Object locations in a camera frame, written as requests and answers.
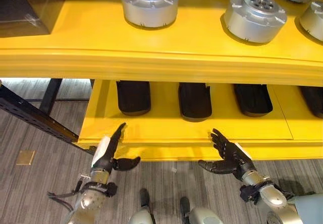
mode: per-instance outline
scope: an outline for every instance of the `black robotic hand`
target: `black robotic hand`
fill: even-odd
[[[214,148],[219,151],[223,160],[206,162],[200,160],[198,164],[205,170],[214,174],[233,174],[241,180],[244,173],[256,170],[252,160],[234,143],[221,134],[217,129],[211,133]]]

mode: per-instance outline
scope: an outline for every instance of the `robotic hand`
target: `robotic hand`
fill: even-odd
[[[94,224],[95,216],[106,198],[114,196],[117,192],[116,184],[107,183],[112,169],[128,171],[139,164],[140,157],[135,159],[114,158],[125,125],[126,123],[121,124],[111,138],[105,136],[100,141],[92,160],[91,175],[89,177],[81,175],[75,190],[62,195],[48,193],[50,199],[62,204],[70,211],[65,224]],[[74,209],[61,199],[77,193],[81,193],[81,195],[77,199]]]
[[[291,193],[282,191],[269,177],[262,177],[240,145],[230,142],[217,129],[213,129],[211,136],[214,148],[223,160],[200,160],[198,164],[202,168],[214,174],[233,174],[242,181],[240,197],[262,207],[268,224],[303,224],[296,208],[287,203],[286,197],[293,197]]]

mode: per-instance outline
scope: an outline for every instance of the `yellow shelf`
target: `yellow shelf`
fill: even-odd
[[[1,76],[322,86],[322,44],[294,22],[307,5],[275,1],[288,22],[255,46],[223,30],[229,0],[180,0],[158,31],[127,24],[120,0],[66,0],[51,35],[0,39]]]
[[[118,109],[115,81],[96,80],[77,145],[85,149],[96,146],[103,135],[111,135],[119,124],[126,122],[117,157],[218,159],[219,155],[212,150],[208,137],[212,128],[239,142],[254,159],[323,157],[322,138],[293,138],[279,104],[280,99],[274,91],[277,86],[268,86],[274,110],[261,118],[250,118],[240,113],[232,85],[210,86],[212,116],[206,121],[192,123],[180,116],[178,83],[151,82],[151,111],[143,116],[128,117]],[[317,123],[316,119],[308,120],[309,123],[312,121]]]
[[[299,87],[275,85],[274,90],[279,98],[279,104],[284,112],[293,139],[322,141],[323,119],[315,117],[310,112]]]

